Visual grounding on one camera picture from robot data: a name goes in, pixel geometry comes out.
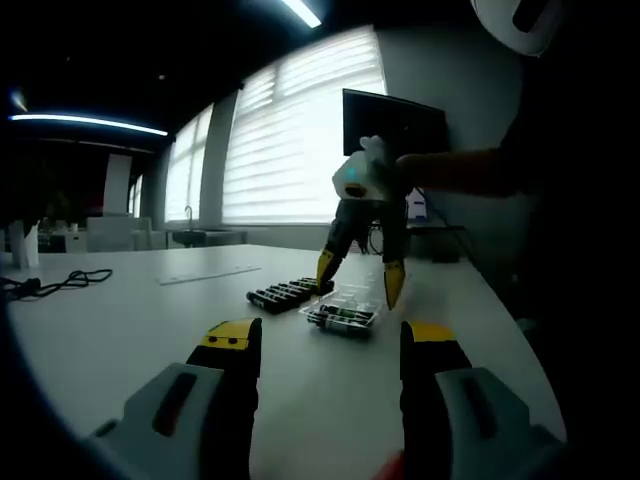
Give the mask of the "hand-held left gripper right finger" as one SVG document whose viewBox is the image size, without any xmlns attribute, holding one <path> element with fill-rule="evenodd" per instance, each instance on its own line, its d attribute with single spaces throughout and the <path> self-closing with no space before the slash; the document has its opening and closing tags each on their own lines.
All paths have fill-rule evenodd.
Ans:
<svg viewBox="0 0 640 480">
<path fill-rule="evenodd" d="M 485 368 L 471 365 L 452 331 L 405 321 L 400 409 L 406 479 L 546 479 L 563 444 Z"/>
</svg>

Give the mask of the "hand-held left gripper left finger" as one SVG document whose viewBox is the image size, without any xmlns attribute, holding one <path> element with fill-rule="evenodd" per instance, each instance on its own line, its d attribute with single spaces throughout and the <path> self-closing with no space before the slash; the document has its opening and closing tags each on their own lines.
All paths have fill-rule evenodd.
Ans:
<svg viewBox="0 0 640 480">
<path fill-rule="evenodd" d="M 210 328 L 85 441 L 117 479 L 247 479 L 259 394 L 262 320 Z"/>
</svg>

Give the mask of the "person's left hand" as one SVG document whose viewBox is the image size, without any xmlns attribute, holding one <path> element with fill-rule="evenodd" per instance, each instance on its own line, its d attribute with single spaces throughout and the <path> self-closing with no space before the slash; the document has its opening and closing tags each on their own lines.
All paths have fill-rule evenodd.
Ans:
<svg viewBox="0 0 640 480">
<path fill-rule="evenodd" d="M 374 474 L 372 480 L 403 480 L 405 474 L 405 450 L 394 453 Z"/>
</svg>

